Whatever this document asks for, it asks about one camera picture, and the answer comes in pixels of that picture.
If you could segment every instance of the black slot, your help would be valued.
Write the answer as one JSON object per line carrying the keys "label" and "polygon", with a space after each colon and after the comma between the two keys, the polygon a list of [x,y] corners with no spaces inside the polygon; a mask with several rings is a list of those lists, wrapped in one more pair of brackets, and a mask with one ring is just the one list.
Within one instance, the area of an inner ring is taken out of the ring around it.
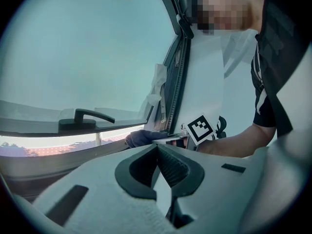
{"label": "black slot", "polygon": [[88,190],[89,189],[85,186],[75,185],[59,202],[56,203],[46,216],[58,225],[64,226]]}
{"label": "black slot", "polygon": [[231,165],[231,164],[227,164],[225,163],[223,166],[221,166],[222,168],[234,171],[234,172],[238,172],[238,173],[243,173],[246,170],[246,167],[242,167],[242,166],[235,166],[235,165]]}

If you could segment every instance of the person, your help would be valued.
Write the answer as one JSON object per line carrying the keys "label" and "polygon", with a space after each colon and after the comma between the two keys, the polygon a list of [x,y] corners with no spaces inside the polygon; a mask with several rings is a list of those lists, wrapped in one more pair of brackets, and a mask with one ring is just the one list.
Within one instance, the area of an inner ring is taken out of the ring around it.
{"label": "person", "polygon": [[309,23],[299,13],[305,7],[297,0],[187,0],[187,3],[186,18],[204,34],[213,35],[219,30],[258,32],[251,62],[256,95],[253,123],[236,136],[207,140],[198,147],[198,151],[213,155],[250,156],[257,148],[267,146],[276,130],[277,137],[292,130],[276,94],[310,44]]}

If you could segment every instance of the black t-shirt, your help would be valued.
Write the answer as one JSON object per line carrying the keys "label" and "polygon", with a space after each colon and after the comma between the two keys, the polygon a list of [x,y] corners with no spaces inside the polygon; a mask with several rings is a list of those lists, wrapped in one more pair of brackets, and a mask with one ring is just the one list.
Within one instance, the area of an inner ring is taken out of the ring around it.
{"label": "black t-shirt", "polygon": [[281,136],[293,128],[276,94],[293,74],[304,56],[311,36],[310,19],[302,17],[308,0],[264,0],[262,28],[251,63],[255,87],[253,122],[264,127],[277,127]]}

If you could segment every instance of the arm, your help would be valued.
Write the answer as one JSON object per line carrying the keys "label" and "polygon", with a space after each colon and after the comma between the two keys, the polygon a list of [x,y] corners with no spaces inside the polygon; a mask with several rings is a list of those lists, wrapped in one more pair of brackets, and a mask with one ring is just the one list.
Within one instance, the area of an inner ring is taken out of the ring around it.
{"label": "arm", "polygon": [[275,131],[275,127],[261,127],[253,123],[236,136],[201,143],[198,151],[220,156],[247,157],[252,155],[257,148],[268,145]]}

